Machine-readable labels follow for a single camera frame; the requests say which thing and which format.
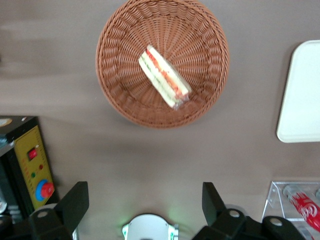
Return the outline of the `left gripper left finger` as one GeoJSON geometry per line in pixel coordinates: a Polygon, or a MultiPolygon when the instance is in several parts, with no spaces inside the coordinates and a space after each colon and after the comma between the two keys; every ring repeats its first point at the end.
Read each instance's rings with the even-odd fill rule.
{"type": "Polygon", "coordinates": [[[88,209],[88,183],[79,181],[54,207],[38,209],[29,217],[32,239],[72,240],[88,209]]]}

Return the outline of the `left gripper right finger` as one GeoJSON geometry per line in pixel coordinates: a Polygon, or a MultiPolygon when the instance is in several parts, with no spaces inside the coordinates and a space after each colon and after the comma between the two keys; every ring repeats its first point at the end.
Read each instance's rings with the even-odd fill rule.
{"type": "Polygon", "coordinates": [[[249,240],[247,217],[239,210],[227,208],[214,184],[202,184],[202,211],[207,222],[194,240],[249,240]]]}

